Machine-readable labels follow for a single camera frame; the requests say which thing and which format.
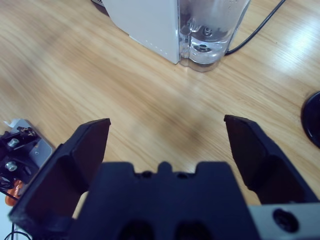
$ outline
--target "black cable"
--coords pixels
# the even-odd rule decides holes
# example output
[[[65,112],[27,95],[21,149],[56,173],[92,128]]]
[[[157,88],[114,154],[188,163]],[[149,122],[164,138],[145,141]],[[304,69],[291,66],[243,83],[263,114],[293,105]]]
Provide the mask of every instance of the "black cable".
[[[12,223],[12,227],[11,227],[11,240],[14,240],[15,235],[13,234],[13,232],[15,231],[15,224]]]
[[[15,196],[12,196],[11,194],[7,193],[6,191],[2,190],[1,188],[0,188],[0,192],[3,193],[4,195],[7,195],[9,198],[16,200],[16,201],[19,200],[18,198],[16,198]]]
[[[281,0],[279,4],[272,10],[272,12],[263,20],[263,22],[257,27],[256,30],[246,39],[244,40],[239,46],[235,47],[232,50],[228,50],[225,55],[230,55],[241,49],[244,45],[246,45],[263,27],[264,25],[270,20],[270,18],[276,13],[276,11],[284,4],[286,0]]]
[[[9,174],[0,173],[0,189],[13,189],[15,187],[15,179]]]
[[[26,233],[24,233],[24,232],[22,232],[22,231],[13,231],[13,232],[10,232],[10,233],[4,238],[4,240],[7,240],[7,238],[9,238],[9,237],[10,237],[11,235],[13,235],[13,234],[21,234],[21,235],[25,236],[28,240],[32,240],[32,239],[29,237],[28,234],[26,234]]]

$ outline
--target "wooden table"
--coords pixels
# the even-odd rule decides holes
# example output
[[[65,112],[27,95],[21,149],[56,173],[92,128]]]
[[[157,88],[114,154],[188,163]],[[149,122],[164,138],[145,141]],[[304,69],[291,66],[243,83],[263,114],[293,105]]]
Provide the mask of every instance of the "wooden table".
[[[252,0],[233,46],[278,0]],[[320,150],[301,106],[320,90],[320,1],[288,0],[243,49],[213,71],[174,65],[115,27],[90,0],[0,0],[0,120],[28,119],[55,146],[87,121],[110,118],[105,161],[138,172],[168,161],[233,161],[225,114],[254,120],[320,197]],[[0,132],[7,127],[1,122]]]

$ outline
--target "water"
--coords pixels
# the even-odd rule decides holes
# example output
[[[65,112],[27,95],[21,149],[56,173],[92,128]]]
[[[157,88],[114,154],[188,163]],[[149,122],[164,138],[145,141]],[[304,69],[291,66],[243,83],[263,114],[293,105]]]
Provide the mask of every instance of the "water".
[[[206,42],[191,36],[189,58],[198,64],[215,63],[225,55],[228,44],[228,38]]]
[[[212,64],[224,56],[229,41],[228,32],[199,26],[196,31],[180,33],[180,55],[198,64]]]

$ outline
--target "clear plastic tank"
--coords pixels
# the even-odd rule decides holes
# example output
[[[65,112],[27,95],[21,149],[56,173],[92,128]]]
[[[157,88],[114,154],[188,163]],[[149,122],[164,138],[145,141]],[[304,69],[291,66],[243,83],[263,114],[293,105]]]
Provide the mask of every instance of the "clear plastic tank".
[[[178,0],[180,63],[208,71],[225,55],[250,0]]]

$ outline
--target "white appliance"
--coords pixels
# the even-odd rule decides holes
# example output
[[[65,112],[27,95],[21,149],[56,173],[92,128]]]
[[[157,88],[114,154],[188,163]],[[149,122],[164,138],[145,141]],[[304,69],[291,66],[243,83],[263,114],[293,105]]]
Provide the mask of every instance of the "white appliance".
[[[224,56],[250,0],[95,0],[129,36],[170,62],[207,71]]]

